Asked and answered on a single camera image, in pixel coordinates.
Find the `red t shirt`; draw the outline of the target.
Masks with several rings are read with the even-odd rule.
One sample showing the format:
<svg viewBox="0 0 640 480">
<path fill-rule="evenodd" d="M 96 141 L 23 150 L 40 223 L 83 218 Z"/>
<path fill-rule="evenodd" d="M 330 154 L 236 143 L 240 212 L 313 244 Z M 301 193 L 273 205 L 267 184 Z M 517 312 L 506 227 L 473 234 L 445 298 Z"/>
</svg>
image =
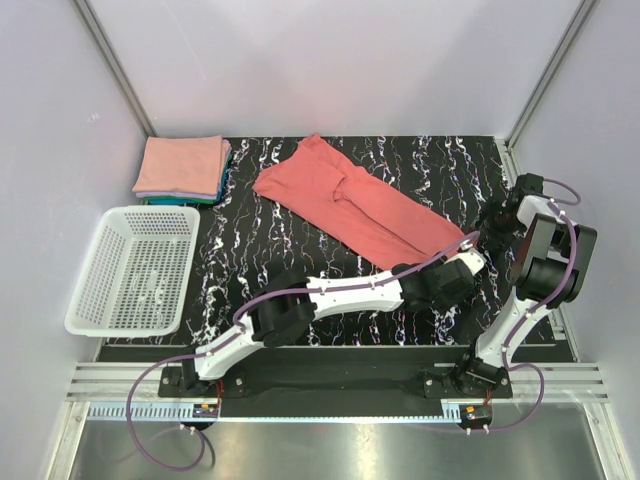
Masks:
<svg viewBox="0 0 640 480">
<path fill-rule="evenodd" d="M 422 263 L 463 238 L 454 223 L 370 175 L 317 134 L 264 169 L 253 190 L 383 270 Z"/>
</svg>

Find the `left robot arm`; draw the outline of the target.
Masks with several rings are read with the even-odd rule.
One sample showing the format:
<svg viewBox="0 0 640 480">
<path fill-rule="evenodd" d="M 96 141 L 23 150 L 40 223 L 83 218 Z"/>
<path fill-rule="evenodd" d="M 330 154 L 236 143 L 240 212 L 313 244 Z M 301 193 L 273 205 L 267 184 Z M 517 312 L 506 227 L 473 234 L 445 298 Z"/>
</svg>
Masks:
<svg viewBox="0 0 640 480">
<path fill-rule="evenodd" d="M 449 309 L 470 294 L 484 267 L 482 255 L 470 248 L 366 277 L 283 274 L 234 313 L 231 328 L 182 362 L 181 384 L 193 395 L 206 395 L 241 360 L 260 349 L 295 343 L 313 322 L 326 317 Z"/>
</svg>

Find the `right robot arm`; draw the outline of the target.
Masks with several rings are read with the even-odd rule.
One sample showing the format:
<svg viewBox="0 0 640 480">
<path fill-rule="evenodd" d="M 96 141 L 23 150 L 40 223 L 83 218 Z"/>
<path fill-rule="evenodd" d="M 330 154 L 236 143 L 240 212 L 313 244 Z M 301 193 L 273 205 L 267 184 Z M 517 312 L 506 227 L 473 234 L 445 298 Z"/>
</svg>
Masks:
<svg viewBox="0 0 640 480">
<path fill-rule="evenodd" d="M 506 200 L 491 202 L 475 224 L 482 247 L 491 254 L 524 239 L 509 272 L 511 292 L 489 329 L 473 341 L 448 374 L 466 397 L 482 397 L 509 384 L 516 350 L 553 310 L 575 300 L 583 286 L 597 231 L 577 224 L 565 212 L 581 197 L 568 185 L 527 173 L 516 178 Z"/>
</svg>

